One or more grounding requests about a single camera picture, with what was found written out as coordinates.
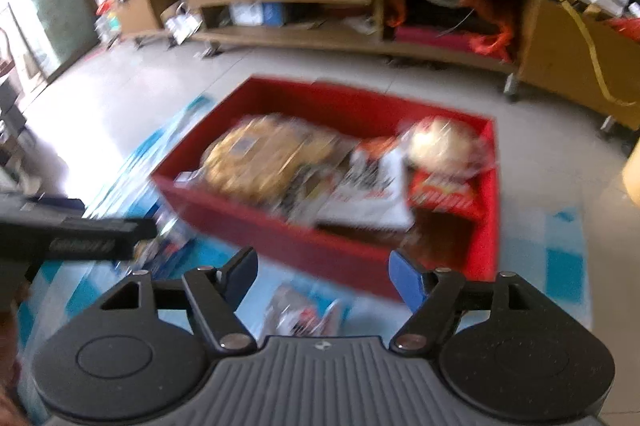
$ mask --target blue clip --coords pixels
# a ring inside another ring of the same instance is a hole
[[[392,251],[389,255],[389,279],[411,312],[417,311],[427,300],[422,281],[424,273],[423,267],[399,251]]]

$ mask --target ribbed surface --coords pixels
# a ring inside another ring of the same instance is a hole
[[[56,426],[68,425],[55,420]],[[221,361],[202,391],[147,426],[498,426],[453,397],[427,362],[377,338],[272,338]],[[586,418],[571,426],[597,426]]]

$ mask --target wooden tv stand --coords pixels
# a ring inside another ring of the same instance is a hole
[[[167,36],[162,13],[181,0],[124,0],[116,6],[124,38]],[[344,24],[323,24],[314,29],[295,26],[213,27],[207,24],[209,10],[232,2],[254,0],[185,0],[200,10],[205,27],[192,40],[211,44],[258,45],[265,47],[308,48],[399,56],[502,72],[510,75],[510,89],[517,81],[527,82],[558,93],[605,115],[631,129],[640,127],[640,106],[621,107],[604,99],[597,85],[588,48],[578,27],[555,0],[518,0],[520,20],[515,39],[513,63],[449,48],[395,42],[385,31],[386,0],[261,0],[269,2],[369,6],[376,31],[365,35]],[[596,41],[600,64],[614,96],[640,102],[640,83],[634,80],[640,70],[640,48],[612,29],[584,18]]]

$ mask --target red package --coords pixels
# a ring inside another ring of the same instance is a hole
[[[473,222],[484,216],[471,184],[420,170],[409,186],[409,204],[414,208],[451,213]]]

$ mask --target metal wire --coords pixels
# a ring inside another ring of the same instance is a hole
[[[439,32],[435,37],[439,38],[441,36],[444,36],[446,34],[449,34],[450,32],[454,32],[457,28],[459,28],[462,24],[464,24],[466,22],[466,20],[473,15],[473,12],[475,11],[475,9],[471,9],[471,11],[469,11],[465,18],[463,18],[462,20],[460,20],[455,26],[453,26],[452,28],[449,29],[445,29],[443,32]]]

